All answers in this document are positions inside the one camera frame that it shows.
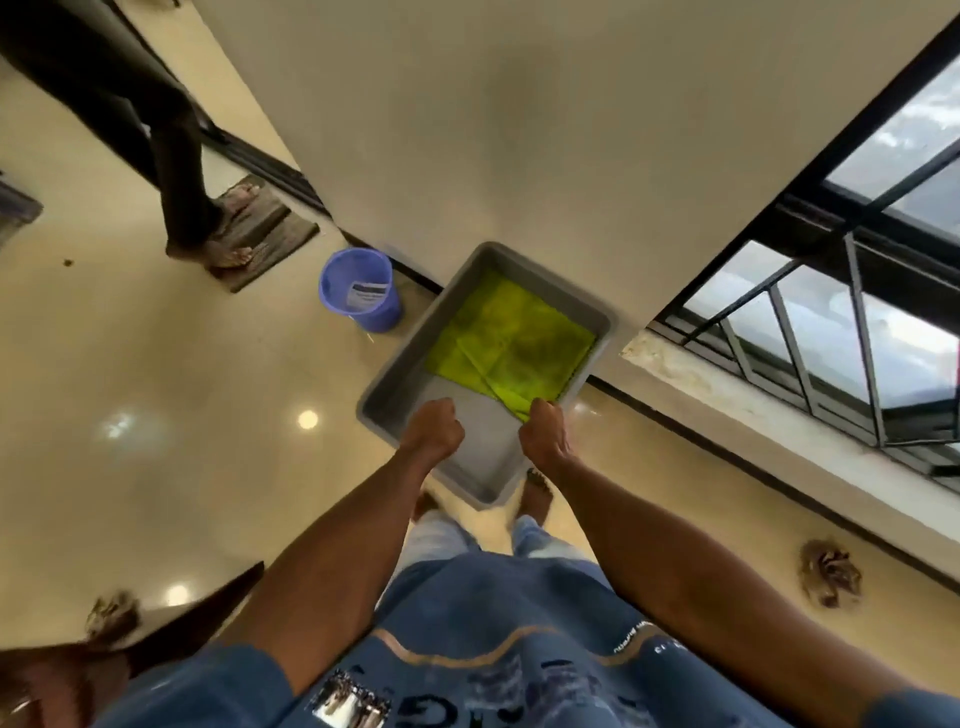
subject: gray tub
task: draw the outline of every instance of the gray tub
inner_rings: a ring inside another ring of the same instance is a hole
[[[410,415],[425,401],[452,397],[467,437],[433,474],[477,510],[503,505],[529,467],[516,431],[521,422],[500,402],[431,374],[427,353],[488,268],[540,296],[571,321],[594,333],[596,343],[560,397],[566,406],[584,385],[593,362],[616,324],[615,315],[590,294],[499,243],[484,243],[423,314],[407,340],[371,382],[357,404],[357,417],[396,447]]]

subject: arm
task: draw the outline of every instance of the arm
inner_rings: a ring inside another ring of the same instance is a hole
[[[816,726],[855,728],[882,695],[910,687],[706,533],[584,465],[557,405],[534,402],[520,443],[569,502],[617,593],[758,697]]]
[[[221,642],[267,652],[294,693],[308,688],[370,625],[420,486],[463,439],[452,400],[425,404],[387,464],[277,557]]]

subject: glossy floor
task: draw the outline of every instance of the glossy floor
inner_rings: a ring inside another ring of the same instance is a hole
[[[162,55],[184,53],[188,85],[204,75],[190,54],[219,63],[228,98],[210,84],[198,97],[282,156],[189,4],[124,5]],[[211,193],[243,175],[204,162]],[[224,293],[163,255],[154,190],[8,69],[0,166],[46,205],[0,252],[0,643],[77,638],[116,587],[147,606],[202,595],[276,557],[390,456],[353,408],[428,293],[404,281],[404,323],[381,336],[326,312],[316,279],[344,240],[324,218],[304,249]],[[702,526],[846,639],[960,692],[960,597],[594,389],[572,419],[589,463]],[[475,513],[439,495],[485,547],[507,548],[512,504]],[[561,500],[547,526],[588,548]],[[799,588],[800,545],[828,535],[865,574],[849,612],[813,610]]]

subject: yellow-green cloth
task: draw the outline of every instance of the yellow-green cloth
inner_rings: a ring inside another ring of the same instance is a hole
[[[523,422],[555,400],[596,337],[491,269],[427,355],[431,372],[500,400]]]

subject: white label on bucket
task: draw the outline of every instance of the white label on bucket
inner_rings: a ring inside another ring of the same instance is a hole
[[[390,283],[364,283],[355,280],[347,292],[347,309],[351,311],[369,311],[387,298]]]

